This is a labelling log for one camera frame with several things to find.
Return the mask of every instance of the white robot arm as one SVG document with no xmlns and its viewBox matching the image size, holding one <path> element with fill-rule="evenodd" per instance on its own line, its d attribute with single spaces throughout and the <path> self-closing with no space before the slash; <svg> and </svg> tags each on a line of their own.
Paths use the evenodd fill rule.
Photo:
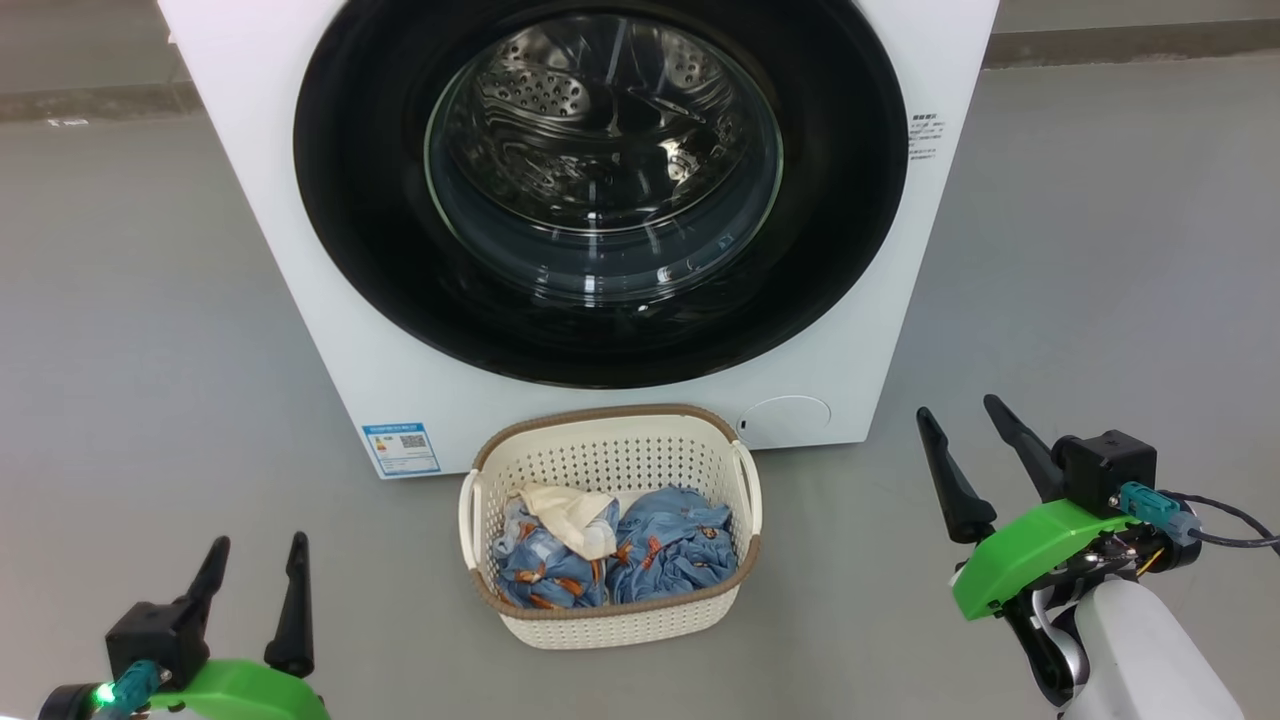
<svg viewBox="0 0 1280 720">
<path fill-rule="evenodd" d="M 1075 609 L 1089 675 L 1062 720 L 1244 720 L 1174 614 L 1143 585 L 1112 579 Z"/>
</svg>

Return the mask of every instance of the connector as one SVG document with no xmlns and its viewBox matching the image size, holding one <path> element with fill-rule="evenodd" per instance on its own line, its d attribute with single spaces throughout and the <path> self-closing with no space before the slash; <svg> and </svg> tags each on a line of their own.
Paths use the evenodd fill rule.
<svg viewBox="0 0 1280 720">
<path fill-rule="evenodd" d="M 111 685 L 97 689 L 96 700 L 102 707 L 93 714 L 96 720 L 127 720 L 160 689 L 165 673 L 150 660 L 138 660 Z"/>
<path fill-rule="evenodd" d="M 1190 532 L 1199 529 L 1201 520 L 1183 510 L 1176 500 L 1170 500 L 1142 483 L 1120 486 L 1120 495 L 1112 500 L 1121 512 L 1153 525 L 1178 544 L 1188 546 L 1196 542 Z"/>
</svg>

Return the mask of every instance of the gray floor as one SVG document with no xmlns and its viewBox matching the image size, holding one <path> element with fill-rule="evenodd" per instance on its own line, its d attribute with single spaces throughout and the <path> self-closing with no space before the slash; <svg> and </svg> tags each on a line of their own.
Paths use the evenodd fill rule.
<svg viewBox="0 0 1280 720">
<path fill-rule="evenodd" d="M 765 552 L 721 625 L 591 653 L 525 648 L 476 601 L 457 479 L 374 479 L 205 120 L 0 127 L 0 714 L 102 678 L 109 625 L 220 533 L 210 646 L 259 657 L 301 528 L 334 717 L 1051 717 L 1009 630 L 948 600 L 965 552 L 911 414 L 1005 518 L 1034 495 L 988 391 L 1280 525 L 1277 78 L 984 74 L 870 439 L 760 459 Z M 1151 585 L 1272 716 L 1276 557 L 1210 548 Z"/>
</svg>

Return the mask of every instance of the perforated basket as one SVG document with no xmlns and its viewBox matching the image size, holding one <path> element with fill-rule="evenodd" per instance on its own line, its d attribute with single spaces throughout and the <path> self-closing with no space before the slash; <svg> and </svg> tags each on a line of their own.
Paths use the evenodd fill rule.
<svg viewBox="0 0 1280 720">
<path fill-rule="evenodd" d="M 503 530 L 512 489 L 526 482 L 614 495 L 623 505 L 669 484 L 696 489 L 732 510 L 737 571 L 678 597 L 571 610 L 516 607 L 494 593 L 489 546 Z M 545 650 L 585 650 L 660 641 L 718 623 L 755 565 L 760 482 L 751 454 L 718 416 L 689 405 L 588 410 L 512 425 L 490 439 L 462 483 L 458 534 L 480 597 L 517 638 Z"/>
</svg>

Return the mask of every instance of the basket handle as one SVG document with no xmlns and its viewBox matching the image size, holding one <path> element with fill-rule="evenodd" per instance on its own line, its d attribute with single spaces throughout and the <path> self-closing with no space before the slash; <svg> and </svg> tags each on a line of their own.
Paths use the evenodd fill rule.
<svg viewBox="0 0 1280 720">
<path fill-rule="evenodd" d="M 741 441 L 733 441 L 733 455 L 746 477 L 746 492 L 751 500 L 751 536 L 760 534 L 764 524 L 764 503 L 760 498 L 760 475 L 755 471 L 755 460 L 751 460 L 751 451 Z"/>
<path fill-rule="evenodd" d="M 471 470 L 462 480 L 462 492 L 458 493 L 458 542 L 462 543 L 462 560 L 467 564 L 467 570 L 476 569 L 475 530 L 471 523 L 474 510 L 474 492 L 476 478 L 480 470 Z"/>
</svg>

